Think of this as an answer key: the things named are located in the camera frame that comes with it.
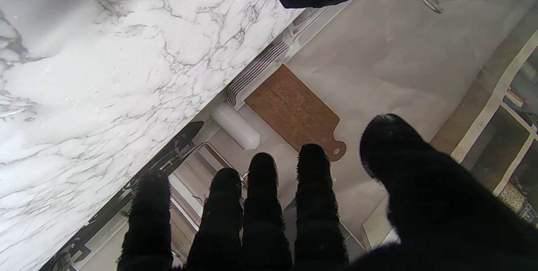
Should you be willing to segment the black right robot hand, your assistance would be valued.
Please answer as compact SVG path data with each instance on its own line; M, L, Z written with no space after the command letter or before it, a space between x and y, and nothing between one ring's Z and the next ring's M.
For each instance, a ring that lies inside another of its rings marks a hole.
M374 117L359 155L389 194L400 242L350 262L340 230L330 162L315 143L298 155L294 252L277 200L274 159L248 168L245 204L235 169L217 172L184 266L173 266L169 179L140 180L119 271L536 271L537 229L484 188L451 156L396 114Z

